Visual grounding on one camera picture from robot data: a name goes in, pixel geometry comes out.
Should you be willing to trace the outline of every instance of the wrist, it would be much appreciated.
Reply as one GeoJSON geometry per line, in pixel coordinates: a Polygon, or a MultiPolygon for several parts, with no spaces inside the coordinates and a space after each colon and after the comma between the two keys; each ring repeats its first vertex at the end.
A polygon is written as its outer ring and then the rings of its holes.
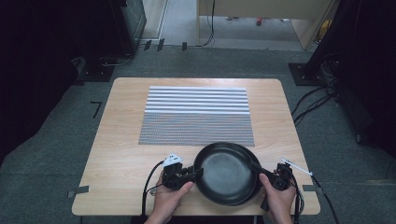
{"type": "Polygon", "coordinates": [[[154,214],[151,214],[148,217],[148,220],[145,222],[145,224],[163,224],[164,220],[162,218],[159,218],[155,216],[154,214]]]}
{"type": "Polygon", "coordinates": [[[268,213],[268,216],[271,218],[273,224],[292,224],[293,223],[289,213],[274,214],[270,211],[268,213]]]}

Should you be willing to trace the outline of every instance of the floor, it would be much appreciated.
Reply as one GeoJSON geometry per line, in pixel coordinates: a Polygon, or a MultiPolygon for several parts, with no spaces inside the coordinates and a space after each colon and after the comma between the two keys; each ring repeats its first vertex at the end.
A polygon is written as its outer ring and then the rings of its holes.
{"type": "MultiPolygon", "coordinates": [[[[164,38],[165,45],[196,47],[196,0],[143,0],[148,23],[142,43],[152,40],[158,43],[164,38]]],[[[200,18],[200,44],[210,37],[210,19],[200,18]]],[[[208,48],[269,49],[303,51],[290,21],[264,19],[256,25],[256,18],[239,18],[232,21],[224,17],[214,18],[214,39],[208,48]]],[[[308,51],[315,51],[312,43],[308,51]]]]}

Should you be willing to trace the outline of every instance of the wooden table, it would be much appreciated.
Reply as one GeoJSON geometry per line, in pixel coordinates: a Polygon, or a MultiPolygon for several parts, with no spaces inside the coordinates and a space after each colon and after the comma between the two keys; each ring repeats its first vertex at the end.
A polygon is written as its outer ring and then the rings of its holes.
{"type": "MultiPolygon", "coordinates": [[[[236,87],[245,88],[255,147],[249,149],[263,168],[274,170],[286,158],[308,170],[304,153],[294,128],[282,85],[277,79],[216,78],[142,78],[122,77],[114,81],[97,135],[92,145],[80,186],[88,193],[76,196],[72,211],[77,216],[139,216],[143,188],[153,166],[170,153],[183,158],[184,167],[193,165],[204,146],[139,145],[150,86],[236,87]]],[[[154,173],[153,187],[161,173],[154,173]]],[[[313,185],[309,175],[293,169],[300,189],[313,185]]],[[[317,194],[303,191],[304,214],[320,210],[317,194]]],[[[148,195],[150,214],[153,197],[148,195]]],[[[240,206],[223,206],[210,202],[198,188],[183,198],[176,216],[260,215],[261,195],[240,206]]]]}
{"type": "MultiPolygon", "coordinates": [[[[212,16],[214,0],[197,0],[196,41],[200,45],[200,16],[212,16]]],[[[291,19],[303,49],[318,33],[336,0],[216,0],[214,16],[291,19]]]]}

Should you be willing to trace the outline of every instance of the black equipment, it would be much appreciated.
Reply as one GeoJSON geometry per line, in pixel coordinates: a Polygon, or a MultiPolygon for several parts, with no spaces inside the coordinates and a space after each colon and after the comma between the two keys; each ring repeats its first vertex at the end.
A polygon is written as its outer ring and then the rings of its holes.
{"type": "Polygon", "coordinates": [[[358,32],[339,60],[334,87],[355,127],[356,141],[378,145],[396,158],[396,2],[354,2],[358,32]]]}
{"type": "Polygon", "coordinates": [[[78,56],[85,60],[79,81],[109,81],[117,59],[135,55],[147,22],[142,0],[35,0],[31,4],[70,60],[78,56]]]}
{"type": "Polygon", "coordinates": [[[338,60],[341,54],[354,43],[356,36],[360,35],[361,28],[357,26],[358,21],[361,24],[368,23],[367,18],[361,19],[361,2],[367,1],[340,1],[332,25],[309,61],[307,63],[289,63],[296,86],[325,86],[327,84],[320,71],[324,61],[338,60]]]}
{"type": "Polygon", "coordinates": [[[0,1],[0,30],[1,165],[38,132],[78,71],[32,1],[0,1]]]}
{"type": "MultiPolygon", "coordinates": [[[[267,175],[276,189],[284,190],[290,186],[292,173],[287,164],[279,163],[276,173],[272,173],[263,169],[247,148],[218,142],[204,147],[189,168],[182,168],[180,162],[165,166],[163,184],[169,189],[180,189],[188,181],[193,181],[208,200],[235,206],[257,195],[262,187],[260,173],[267,175]]],[[[266,199],[262,209],[269,209],[266,199]]]]}

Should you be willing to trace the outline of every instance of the striped mat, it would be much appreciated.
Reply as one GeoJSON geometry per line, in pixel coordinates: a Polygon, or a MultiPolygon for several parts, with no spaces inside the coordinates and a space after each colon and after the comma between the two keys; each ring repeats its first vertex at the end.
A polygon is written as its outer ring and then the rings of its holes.
{"type": "Polygon", "coordinates": [[[139,145],[254,147],[245,88],[151,86],[139,145]]]}

